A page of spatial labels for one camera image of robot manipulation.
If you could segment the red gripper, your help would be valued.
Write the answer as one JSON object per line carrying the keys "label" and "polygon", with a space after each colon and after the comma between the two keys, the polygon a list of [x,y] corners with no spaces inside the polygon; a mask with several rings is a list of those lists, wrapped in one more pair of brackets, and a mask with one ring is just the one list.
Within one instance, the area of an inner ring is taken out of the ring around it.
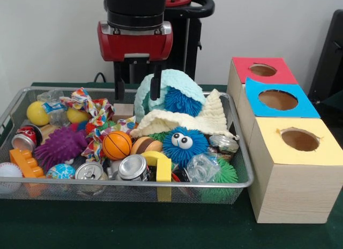
{"label": "red gripper", "polygon": [[125,82],[122,63],[126,58],[146,58],[154,62],[151,79],[150,98],[155,101],[160,97],[162,61],[169,57],[173,45],[172,25],[164,21],[157,29],[130,31],[115,29],[106,21],[98,22],[98,40],[104,61],[114,62],[115,100],[124,101]]}

